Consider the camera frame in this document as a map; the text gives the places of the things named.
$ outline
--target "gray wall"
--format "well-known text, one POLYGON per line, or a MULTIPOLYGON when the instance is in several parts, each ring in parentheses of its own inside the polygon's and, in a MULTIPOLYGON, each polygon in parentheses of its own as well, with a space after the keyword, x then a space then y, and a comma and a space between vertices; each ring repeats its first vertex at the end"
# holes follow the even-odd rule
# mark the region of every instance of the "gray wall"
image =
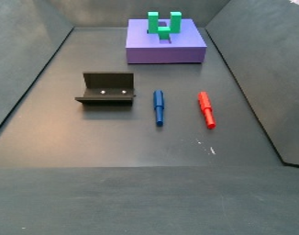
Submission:
POLYGON ((71 30, 47 2, 0 1, 0 124, 71 30))
POLYGON ((299 164, 299 6, 231 0, 207 31, 283 161, 299 164))
POLYGON ((148 11, 169 17, 181 11, 204 27, 230 0, 48 0, 76 27, 127 27, 129 18, 145 18, 148 11))

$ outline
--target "red peg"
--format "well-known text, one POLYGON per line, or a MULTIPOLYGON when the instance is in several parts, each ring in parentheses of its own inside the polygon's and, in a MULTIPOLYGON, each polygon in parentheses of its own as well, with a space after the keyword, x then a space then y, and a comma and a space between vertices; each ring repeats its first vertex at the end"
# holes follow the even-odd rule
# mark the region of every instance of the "red peg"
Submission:
POLYGON ((211 106, 207 92, 199 92, 197 98, 199 98, 199 102, 200 102, 200 106, 201 106, 201 112, 204 115, 207 128, 213 129, 216 126, 216 122, 213 119, 213 114, 212 114, 213 109, 211 106))

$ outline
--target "purple block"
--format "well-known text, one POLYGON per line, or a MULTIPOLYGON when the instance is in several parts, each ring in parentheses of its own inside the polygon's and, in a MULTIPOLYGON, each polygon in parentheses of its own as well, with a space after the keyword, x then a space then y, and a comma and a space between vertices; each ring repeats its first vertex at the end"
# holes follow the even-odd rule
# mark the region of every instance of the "purple block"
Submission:
MULTIPOLYGON (((127 27, 127 63, 203 62, 205 44, 193 21, 181 20, 181 32, 171 33, 169 40, 147 34, 147 19, 131 19, 127 27)), ((160 19, 169 25, 169 19, 160 19)))

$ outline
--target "green u-shaped block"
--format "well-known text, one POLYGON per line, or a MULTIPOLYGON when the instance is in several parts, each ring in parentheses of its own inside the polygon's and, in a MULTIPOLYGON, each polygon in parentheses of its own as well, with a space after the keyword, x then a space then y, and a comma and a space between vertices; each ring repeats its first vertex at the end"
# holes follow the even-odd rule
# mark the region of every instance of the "green u-shaped block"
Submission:
POLYGON ((148 33, 157 33, 160 39, 168 39, 171 33, 180 33, 181 12, 171 12, 171 24, 168 27, 157 25, 157 12, 148 12, 148 33))

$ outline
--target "black bracket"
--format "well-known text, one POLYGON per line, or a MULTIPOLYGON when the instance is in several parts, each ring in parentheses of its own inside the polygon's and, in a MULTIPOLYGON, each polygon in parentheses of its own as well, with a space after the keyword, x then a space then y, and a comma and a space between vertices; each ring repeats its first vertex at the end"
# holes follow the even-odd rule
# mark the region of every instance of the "black bracket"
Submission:
POLYGON ((133 102, 133 73, 83 73, 85 92, 75 99, 84 104, 128 104, 133 102))

